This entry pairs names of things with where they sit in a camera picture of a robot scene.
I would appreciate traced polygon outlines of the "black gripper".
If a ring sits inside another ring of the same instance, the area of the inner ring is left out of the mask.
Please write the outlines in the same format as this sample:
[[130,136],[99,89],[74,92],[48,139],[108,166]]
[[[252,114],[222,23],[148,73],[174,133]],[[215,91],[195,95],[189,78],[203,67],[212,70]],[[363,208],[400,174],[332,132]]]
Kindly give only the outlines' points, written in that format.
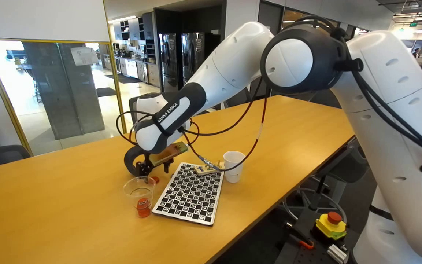
[[157,154],[146,154],[143,161],[137,161],[136,167],[140,174],[148,174],[154,167],[171,163],[176,155],[187,151],[187,145],[181,141],[174,142]]

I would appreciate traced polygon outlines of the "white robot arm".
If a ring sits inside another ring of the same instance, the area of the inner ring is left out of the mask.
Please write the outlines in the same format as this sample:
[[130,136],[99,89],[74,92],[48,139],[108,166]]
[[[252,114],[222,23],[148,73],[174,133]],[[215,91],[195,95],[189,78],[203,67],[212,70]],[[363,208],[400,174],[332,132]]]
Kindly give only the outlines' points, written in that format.
[[246,22],[136,126],[136,142],[146,152],[164,149],[192,116],[256,78],[277,94],[338,105],[347,114],[376,182],[354,259],[422,262],[422,69],[388,31],[347,39],[321,22],[297,20],[278,34]]

